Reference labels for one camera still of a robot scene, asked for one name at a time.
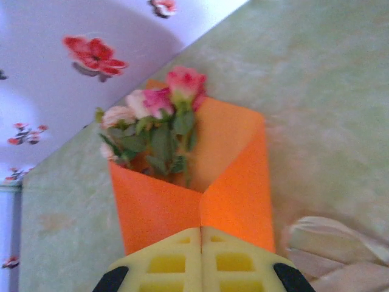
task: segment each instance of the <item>floral wallpaper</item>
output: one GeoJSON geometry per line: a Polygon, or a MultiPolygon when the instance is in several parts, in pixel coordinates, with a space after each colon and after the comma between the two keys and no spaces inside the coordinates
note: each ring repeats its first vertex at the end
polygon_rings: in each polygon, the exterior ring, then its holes
{"type": "Polygon", "coordinates": [[[246,1],[2,1],[0,184],[20,181],[97,105],[112,106],[246,1]]]}

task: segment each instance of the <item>orange paper wrapping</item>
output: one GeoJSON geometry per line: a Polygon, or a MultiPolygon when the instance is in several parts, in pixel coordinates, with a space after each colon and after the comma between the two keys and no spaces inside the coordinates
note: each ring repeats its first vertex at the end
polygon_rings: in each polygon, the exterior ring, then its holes
{"type": "Polygon", "coordinates": [[[191,189],[109,163],[126,254],[199,226],[275,252],[262,115],[207,98],[196,116],[191,189]]]}

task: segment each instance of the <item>white rose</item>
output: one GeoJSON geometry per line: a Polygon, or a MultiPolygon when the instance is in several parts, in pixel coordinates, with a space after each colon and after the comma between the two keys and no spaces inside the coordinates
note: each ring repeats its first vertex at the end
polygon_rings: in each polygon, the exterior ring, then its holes
{"type": "Polygon", "coordinates": [[[137,119],[151,116],[150,111],[144,105],[145,95],[142,90],[134,90],[132,93],[126,96],[126,103],[129,108],[132,109],[137,119]]]}
{"type": "Polygon", "coordinates": [[[111,147],[107,143],[102,143],[100,146],[100,153],[105,159],[112,160],[115,158],[111,147]]]}
{"type": "Polygon", "coordinates": [[[102,126],[104,129],[113,127],[119,120],[124,120],[128,125],[135,122],[133,111],[126,106],[113,106],[104,113],[102,126]]]}

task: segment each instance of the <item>green tablecloth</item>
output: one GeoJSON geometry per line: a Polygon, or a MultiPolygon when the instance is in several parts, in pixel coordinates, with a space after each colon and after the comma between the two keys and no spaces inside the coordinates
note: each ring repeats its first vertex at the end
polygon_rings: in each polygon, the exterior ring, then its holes
{"type": "MultiPolygon", "coordinates": [[[[388,44],[387,0],[250,1],[153,78],[192,66],[212,97],[265,115],[277,242],[306,214],[388,238],[388,44]]],[[[27,175],[22,292],[91,291],[124,255],[97,132],[27,175]]]]}

